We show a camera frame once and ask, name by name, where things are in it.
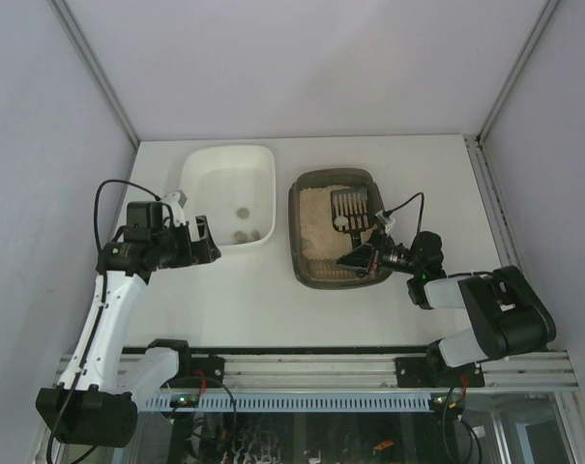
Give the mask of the black slotted litter scoop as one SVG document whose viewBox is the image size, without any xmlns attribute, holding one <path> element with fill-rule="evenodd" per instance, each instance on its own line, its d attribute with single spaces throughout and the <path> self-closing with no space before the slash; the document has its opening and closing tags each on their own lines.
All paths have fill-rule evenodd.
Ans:
<svg viewBox="0 0 585 464">
<path fill-rule="evenodd" d="M 373 226 L 365 187 L 339 188 L 330 192 L 332 226 L 350 238 L 352 248 L 362 244 L 362 234 Z"/>
</svg>

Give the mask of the brown translucent litter box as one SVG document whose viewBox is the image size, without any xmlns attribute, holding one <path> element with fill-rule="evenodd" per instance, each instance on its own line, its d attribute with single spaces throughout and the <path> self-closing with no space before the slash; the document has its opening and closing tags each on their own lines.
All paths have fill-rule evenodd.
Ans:
<svg viewBox="0 0 585 464">
<path fill-rule="evenodd" d="M 319 290 L 361 288 L 381 283 L 391 275 L 382 271 L 360 276 L 343 269 L 336 260 L 352 249 L 350 238 L 332 226 L 330 192 L 365 187 L 373 226 L 362 234 L 362 243 L 375 229 L 374 214 L 383 208 L 380 191 L 372 176 L 360 168 L 330 168 L 302 174 L 288 192 L 290 252 L 295 276 L 303 285 Z M 301 240 L 311 242 L 302 248 Z"/>
</svg>

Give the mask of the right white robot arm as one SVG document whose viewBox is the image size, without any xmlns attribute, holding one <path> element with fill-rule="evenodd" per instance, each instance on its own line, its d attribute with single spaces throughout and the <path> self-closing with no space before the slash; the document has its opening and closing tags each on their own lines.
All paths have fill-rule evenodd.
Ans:
<svg viewBox="0 0 585 464">
<path fill-rule="evenodd" d="M 384 269 L 408 274 L 406 286 L 414 305 L 466 311 L 468 329 L 426 349 L 425 364 L 435 379 L 469 364 L 532 353 L 555 340 L 555 321 L 519 268 L 448 275 L 443 261 L 442 239 L 436 233 L 422 231 L 407 247 L 374 231 L 336 264 L 359 276 Z"/>
</svg>

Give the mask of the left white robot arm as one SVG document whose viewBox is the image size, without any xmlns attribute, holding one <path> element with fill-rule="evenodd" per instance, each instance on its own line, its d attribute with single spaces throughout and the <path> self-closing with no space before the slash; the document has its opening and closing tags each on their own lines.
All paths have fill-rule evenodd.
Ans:
<svg viewBox="0 0 585 464">
<path fill-rule="evenodd" d="M 128 217 L 101 249 L 95 292 L 79 341 L 57 384 L 40 389 L 36 409 L 51 442 L 123 448 L 148 400 L 180 371 L 189 346 L 158 339 L 125 373 L 119 371 L 133 312 L 157 270 L 210 264 L 220 258 L 208 219 L 187 223 Z"/>
</svg>

